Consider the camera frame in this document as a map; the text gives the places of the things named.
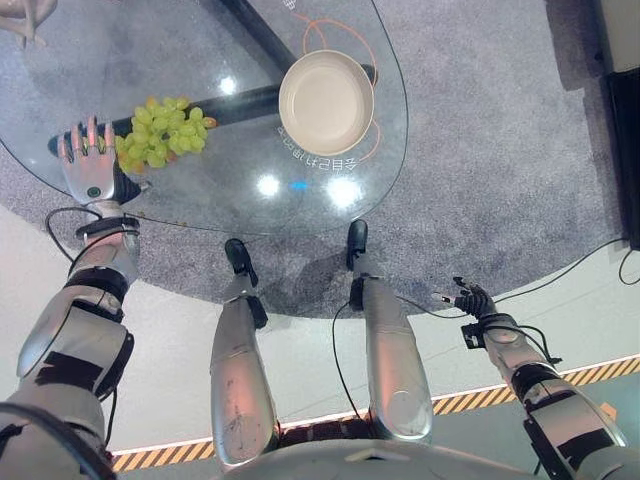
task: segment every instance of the beige bowl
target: beige bowl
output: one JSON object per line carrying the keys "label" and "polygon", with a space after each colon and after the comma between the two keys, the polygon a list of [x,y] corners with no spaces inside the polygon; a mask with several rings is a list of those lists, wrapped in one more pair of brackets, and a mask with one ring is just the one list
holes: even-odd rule
{"label": "beige bowl", "polygon": [[353,58],[317,50],[294,63],[282,80],[280,118],[289,136],[316,155],[355,147],[373,118],[373,87]]}

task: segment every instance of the glass tabletop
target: glass tabletop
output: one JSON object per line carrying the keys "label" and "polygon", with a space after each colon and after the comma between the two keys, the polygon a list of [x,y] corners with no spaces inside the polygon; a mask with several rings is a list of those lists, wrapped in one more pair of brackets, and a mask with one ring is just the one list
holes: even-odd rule
{"label": "glass tabletop", "polygon": [[[33,3],[42,22],[35,41],[0,30],[0,137],[54,188],[66,190],[52,139],[93,113],[126,135],[148,96],[184,95],[218,126],[201,153],[132,175],[152,184],[125,206],[133,215],[234,233],[317,233],[374,208],[398,176],[406,95],[371,1],[65,0],[51,12],[40,10],[52,2]],[[287,70],[319,49],[346,53],[374,84],[367,134],[333,157],[302,150],[278,115]]]}

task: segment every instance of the hazard stripe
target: hazard stripe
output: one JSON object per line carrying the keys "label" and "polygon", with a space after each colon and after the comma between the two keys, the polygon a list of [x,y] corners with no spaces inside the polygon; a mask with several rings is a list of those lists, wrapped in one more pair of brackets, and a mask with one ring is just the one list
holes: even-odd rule
{"label": "hazard stripe", "polygon": [[[640,354],[571,370],[560,374],[560,376],[572,385],[582,386],[638,372],[640,372]],[[496,385],[471,392],[440,396],[432,399],[432,402],[434,414],[448,415],[478,408],[487,408],[515,400],[516,396],[509,387]],[[128,472],[175,463],[205,460],[211,458],[213,454],[213,442],[209,438],[174,443],[164,447],[115,452],[112,465],[114,472]]]}

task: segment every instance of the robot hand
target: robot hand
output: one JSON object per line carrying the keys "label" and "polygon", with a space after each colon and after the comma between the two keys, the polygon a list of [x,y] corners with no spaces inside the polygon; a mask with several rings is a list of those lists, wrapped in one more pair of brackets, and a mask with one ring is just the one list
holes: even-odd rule
{"label": "robot hand", "polygon": [[434,293],[434,298],[445,303],[450,303],[478,320],[488,315],[498,313],[496,305],[489,294],[476,283],[467,283],[462,277],[453,277],[456,285],[462,287],[461,297],[451,297],[441,293]]}
{"label": "robot hand", "polygon": [[111,122],[104,127],[104,145],[100,145],[96,117],[92,115],[87,122],[87,137],[86,151],[77,124],[71,129],[71,148],[64,135],[58,137],[58,157],[73,198],[82,205],[108,200],[122,205],[137,197],[140,186],[120,170],[116,161]]}

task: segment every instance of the wire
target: wire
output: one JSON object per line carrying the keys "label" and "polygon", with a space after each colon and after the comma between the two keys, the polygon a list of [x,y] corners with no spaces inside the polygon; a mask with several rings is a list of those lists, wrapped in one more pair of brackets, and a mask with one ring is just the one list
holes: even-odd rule
{"label": "wire", "polygon": [[530,288],[529,290],[525,290],[523,292],[518,292],[518,293],[513,293],[511,295],[507,295],[506,297],[502,297],[499,300],[496,300],[495,303],[500,303],[500,302],[504,302],[505,300],[509,300],[511,298],[515,298],[515,297],[519,297],[520,295],[526,295],[527,293],[531,293],[531,292],[535,292],[536,290],[540,290],[541,288],[546,287],[547,285],[551,285],[553,282],[555,282],[556,280],[561,279],[562,277],[564,277],[567,273],[569,273],[571,270],[573,270],[574,268],[576,268],[578,265],[580,265],[582,262],[584,262],[587,258],[589,258],[591,255],[593,255],[594,253],[596,253],[599,250],[602,250],[604,247],[611,245],[612,243],[616,243],[616,242],[624,242],[626,241],[626,238],[614,238],[613,240],[609,240],[608,242],[603,243],[602,245],[600,245],[599,247],[591,250],[589,253],[587,253],[586,255],[584,255],[580,260],[578,260],[576,263],[574,263],[573,265],[571,265],[569,268],[567,268],[564,272],[562,272],[561,274],[553,277],[551,280],[543,283],[542,285],[538,285],[537,287],[534,288]]}
{"label": "wire", "polygon": [[353,411],[355,412],[356,417],[362,420],[362,417],[360,416],[360,414],[358,413],[358,409],[356,408],[356,404],[353,402],[353,398],[351,398],[351,394],[349,393],[347,384],[344,381],[344,377],[342,376],[342,369],[340,368],[340,361],[338,360],[338,350],[336,349],[336,320],[338,320],[338,316],[340,315],[340,313],[342,313],[342,310],[347,308],[348,305],[349,305],[349,302],[345,302],[345,304],[338,309],[335,316],[333,317],[333,322],[331,323],[331,339],[333,342],[333,359],[336,362],[336,369],[338,370],[338,375],[340,376],[340,382],[342,383],[342,388],[344,389],[344,393],[347,395],[347,399],[351,404],[351,408],[353,408]]}
{"label": "wire", "polygon": [[544,334],[544,332],[542,330],[540,330],[538,327],[534,327],[532,325],[518,325],[518,328],[521,328],[523,330],[533,330],[534,332],[538,332],[538,335],[540,335],[540,338],[542,339],[542,346],[544,347],[545,351],[549,351],[549,346],[547,345],[547,337]]}
{"label": "wire", "polygon": [[[538,285],[537,287],[533,287],[530,288],[529,290],[524,290],[522,292],[518,292],[518,293],[514,293],[511,295],[507,295],[506,297],[502,297],[498,300],[494,300],[494,303],[500,303],[500,302],[504,302],[505,300],[510,300],[512,298],[515,297],[519,297],[521,295],[526,295],[527,293],[531,293],[531,292],[535,292],[537,290],[540,290],[541,288],[544,288],[546,286],[551,285],[552,283],[556,282],[557,280],[561,279],[562,277],[564,277],[567,273],[569,273],[571,270],[573,270],[574,268],[576,268],[578,265],[580,265],[582,262],[584,262],[587,258],[589,258],[591,255],[593,255],[594,253],[596,253],[599,250],[602,250],[604,247],[611,245],[612,243],[616,243],[616,242],[625,242],[627,241],[626,238],[615,238],[613,240],[609,240],[608,242],[603,243],[602,245],[596,247],[595,249],[591,250],[589,253],[587,253],[586,255],[584,255],[582,258],[580,258],[577,262],[575,262],[573,265],[571,265],[569,268],[567,268],[564,272],[560,273],[559,275],[556,275],[555,277],[553,277],[551,280]],[[638,277],[637,280],[634,280],[633,282],[627,282],[622,278],[622,268],[624,267],[624,263],[626,262],[627,258],[629,258],[629,255],[631,255],[631,252],[633,252],[633,250],[629,250],[627,252],[627,254],[624,256],[624,258],[622,259],[622,262],[620,262],[620,267],[618,268],[618,278],[620,279],[620,281],[625,284],[625,285],[635,285],[636,283],[640,283],[640,277]],[[400,295],[396,295],[396,298],[402,300],[403,302],[407,302],[410,305],[413,305],[414,307],[416,307],[418,310],[431,315],[433,317],[437,317],[437,318],[443,318],[443,319],[454,319],[454,318],[463,318],[466,317],[467,314],[462,314],[462,315],[452,315],[452,316],[447,316],[447,315],[439,315],[437,313],[433,313],[429,310],[427,310],[425,307],[423,307],[422,305],[420,305],[417,302],[414,302],[413,300],[410,300],[408,298],[402,297]]]}
{"label": "wire", "polygon": [[38,407],[0,403],[0,412],[24,418],[56,439],[94,480],[111,480],[116,475],[109,464],[87,445],[68,425]]}
{"label": "wire", "polygon": [[109,232],[106,235],[101,236],[100,238],[98,238],[97,240],[94,240],[93,242],[91,242],[88,245],[86,245],[82,250],[80,250],[80,253],[78,254],[78,256],[71,262],[71,266],[69,267],[68,275],[71,275],[71,272],[73,271],[73,269],[77,265],[78,261],[80,260],[80,258],[82,258],[82,256],[85,253],[87,253],[87,250],[89,250],[91,247],[93,247],[96,243],[100,243],[105,238],[112,237],[113,235],[116,235],[118,233],[130,233],[130,234],[135,235],[135,236],[140,235],[140,232],[138,232],[137,230],[127,230],[127,229],[123,228],[122,230],[116,230],[114,232]]}
{"label": "wire", "polygon": [[538,347],[538,349],[542,352],[542,355],[544,355],[545,360],[549,362],[549,364],[556,365],[562,361],[561,358],[556,358],[551,356],[551,354],[549,353],[549,350],[547,350],[546,348],[546,344],[543,347],[542,345],[540,345],[540,342],[538,342],[538,340],[536,340],[535,338],[533,338],[531,335],[521,330],[520,328],[508,327],[504,325],[489,325],[487,327],[483,327],[483,330],[485,332],[489,330],[509,330],[510,332],[520,333],[521,335],[524,335],[525,337],[527,337],[531,341],[531,343],[533,343],[536,347]]}
{"label": "wire", "polygon": [[61,213],[61,212],[84,212],[84,213],[90,213],[91,215],[95,215],[96,217],[98,217],[98,219],[101,219],[102,215],[100,215],[97,212],[94,212],[93,210],[89,210],[88,208],[84,208],[84,207],[62,207],[62,208],[56,208],[55,210],[51,210],[47,214],[47,217],[44,219],[44,227],[47,230],[47,233],[51,237],[51,240],[53,240],[53,243],[56,245],[56,247],[58,247],[58,250],[60,250],[62,252],[62,254],[69,259],[70,262],[73,262],[73,257],[71,255],[69,255],[69,253],[65,250],[65,248],[62,246],[62,244],[58,241],[58,238],[53,233],[53,229],[51,228],[51,219],[55,215],[57,215],[58,213]]}
{"label": "wire", "polygon": [[118,387],[113,389],[113,394],[111,395],[111,413],[109,414],[109,423],[107,424],[107,435],[104,438],[104,446],[107,447],[109,445],[109,440],[111,440],[111,430],[113,429],[113,418],[116,414],[116,404],[118,403]]}
{"label": "wire", "polygon": [[409,300],[408,298],[402,297],[402,296],[400,296],[400,295],[396,295],[396,298],[398,298],[398,299],[402,300],[403,302],[407,302],[407,303],[408,303],[408,304],[410,304],[410,305],[413,305],[413,306],[414,306],[414,307],[416,307],[418,310],[420,310],[420,311],[422,311],[422,312],[424,312],[424,313],[426,313],[426,314],[428,314],[428,315],[431,315],[432,317],[444,318],[444,319],[452,319],[452,318],[463,318],[463,317],[466,317],[466,316],[467,316],[467,314],[466,314],[466,313],[463,313],[462,315],[452,315],[452,316],[450,316],[450,317],[449,317],[449,316],[447,316],[447,315],[440,315],[440,314],[433,313],[433,312],[431,312],[431,311],[427,310],[425,307],[423,307],[423,306],[422,306],[422,305],[420,305],[419,303],[416,303],[416,302],[414,302],[413,300]]}
{"label": "wire", "polygon": [[629,258],[629,255],[631,255],[631,252],[633,252],[633,250],[629,250],[627,254],[622,258],[622,261],[620,262],[620,267],[618,268],[618,278],[622,283],[628,286],[635,285],[636,283],[640,282],[640,277],[636,278],[632,282],[627,282],[624,278],[622,278],[622,267],[624,267],[624,264],[627,261],[627,258]]}

